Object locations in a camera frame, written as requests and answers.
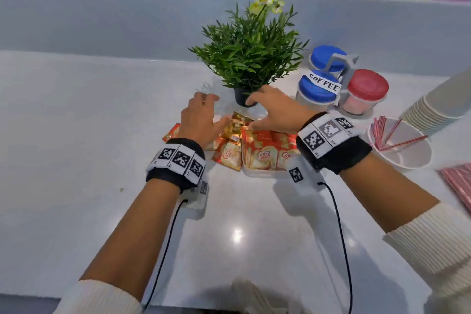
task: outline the jar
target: jar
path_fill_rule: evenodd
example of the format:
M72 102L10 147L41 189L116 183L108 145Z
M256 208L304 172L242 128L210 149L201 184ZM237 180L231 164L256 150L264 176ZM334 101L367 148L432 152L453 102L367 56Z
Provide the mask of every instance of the jar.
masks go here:
M379 73L358 69L346 90L342 90L339 108L348 114L361 116L376 103L381 102L389 91L389 84Z
M330 58L335 53L342 56L347 55L347 53L344 50L339 49L338 47L335 47L335 46L330 46L330 45L318 46L314 50L312 50L312 54L311 54L311 57L309 58L309 62L311 63L311 66L314 69L329 72L333 74L336 79L338 79L340 73L345 68L345 65L343 62L333 61L331 67L329 67L328 70L325 69L327 67L327 64L329 63Z
M311 70L299 80L296 100L316 112L323 112L335 102L340 88L341 84L330 73Z

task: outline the red lid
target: red lid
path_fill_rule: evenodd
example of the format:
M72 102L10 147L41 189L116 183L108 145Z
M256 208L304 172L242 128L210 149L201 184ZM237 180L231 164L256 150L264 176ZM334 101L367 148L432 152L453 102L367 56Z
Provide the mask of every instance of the red lid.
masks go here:
M388 93L389 84L379 73L361 68L355 71L347 89L362 100L379 101Z

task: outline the white sweater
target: white sweater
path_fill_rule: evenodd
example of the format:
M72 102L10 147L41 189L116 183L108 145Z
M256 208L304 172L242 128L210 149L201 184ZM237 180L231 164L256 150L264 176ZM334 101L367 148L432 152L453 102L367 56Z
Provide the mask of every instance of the white sweater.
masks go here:
M471 313L471 220L440 203L415 220L386 234L394 248L430 286L439 313ZM250 302L250 287L236 288ZM140 313L137 299L100 281L79 281L62 298L55 314ZM273 312L258 307L258 314Z

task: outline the white sleeve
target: white sleeve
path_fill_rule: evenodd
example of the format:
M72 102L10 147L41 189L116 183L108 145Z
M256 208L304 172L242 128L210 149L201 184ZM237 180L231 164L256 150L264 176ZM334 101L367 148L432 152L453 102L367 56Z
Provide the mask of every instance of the white sleeve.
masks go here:
M140 314L141 305L125 291L101 281L78 281L54 314Z
M450 205L435 205L386 234L391 245L430 286L443 313L471 308L471 219Z

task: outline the artificial plant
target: artificial plant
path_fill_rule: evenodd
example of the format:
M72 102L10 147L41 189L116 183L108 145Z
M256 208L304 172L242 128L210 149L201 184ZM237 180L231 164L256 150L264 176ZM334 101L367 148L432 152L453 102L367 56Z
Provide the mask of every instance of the artificial plant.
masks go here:
M190 48L213 72L222 77L226 87L258 90L294 71L301 63L300 54L309 40L302 43L298 32L287 31L297 14L291 6L283 12L282 0L255 0L245 11L227 11L228 23L203 27L210 43ZM270 13L279 14L269 22Z

